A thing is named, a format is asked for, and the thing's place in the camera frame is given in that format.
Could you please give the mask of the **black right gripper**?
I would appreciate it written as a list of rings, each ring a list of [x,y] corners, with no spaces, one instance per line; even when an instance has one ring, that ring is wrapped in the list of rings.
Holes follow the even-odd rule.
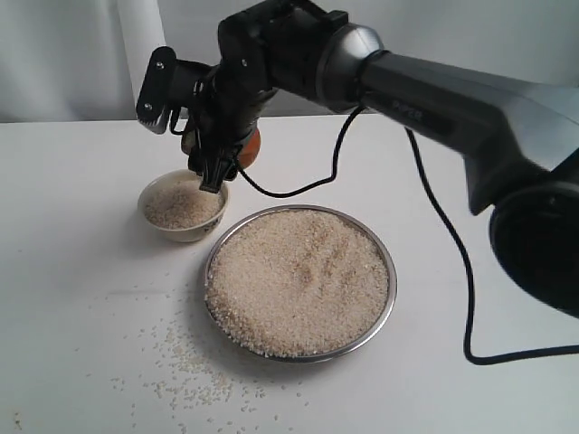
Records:
[[[235,179],[238,155],[253,140],[258,119],[278,90],[248,90],[242,79],[220,64],[181,61],[180,66],[192,82],[181,138],[187,168],[200,178],[200,190],[219,193],[224,182]]]

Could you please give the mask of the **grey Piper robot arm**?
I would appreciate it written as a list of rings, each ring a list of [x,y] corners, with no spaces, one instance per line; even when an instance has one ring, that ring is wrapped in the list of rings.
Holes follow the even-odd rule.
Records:
[[[220,63],[189,110],[188,166],[215,192],[262,105],[285,90],[327,109],[373,109],[460,154],[470,211],[524,291],[578,313],[578,91],[391,53],[343,11],[263,1],[222,20]]]

